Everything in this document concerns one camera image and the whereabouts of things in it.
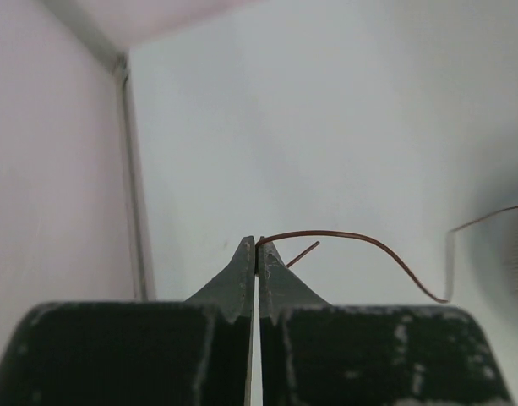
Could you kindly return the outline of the left aluminium corner post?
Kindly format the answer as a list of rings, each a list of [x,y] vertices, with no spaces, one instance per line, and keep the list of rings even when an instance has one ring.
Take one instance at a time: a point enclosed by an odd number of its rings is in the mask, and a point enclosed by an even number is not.
[[[131,109],[128,52],[118,48],[77,1],[41,1],[40,4],[73,34],[114,79],[134,297],[140,301],[152,300],[153,288],[144,246],[141,191],[134,151],[136,137]]]

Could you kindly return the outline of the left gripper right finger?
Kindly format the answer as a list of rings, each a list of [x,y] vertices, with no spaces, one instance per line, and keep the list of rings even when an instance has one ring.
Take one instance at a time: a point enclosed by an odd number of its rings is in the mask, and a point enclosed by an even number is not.
[[[511,405],[478,323],[448,305],[336,306],[257,244],[266,405]]]

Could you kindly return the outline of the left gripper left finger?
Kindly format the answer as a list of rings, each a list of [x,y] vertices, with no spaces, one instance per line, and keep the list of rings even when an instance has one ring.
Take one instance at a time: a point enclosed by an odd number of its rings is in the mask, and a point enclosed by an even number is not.
[[[184,301],[46,302],[0,360],[0,405],[247,405],[254,239]]]

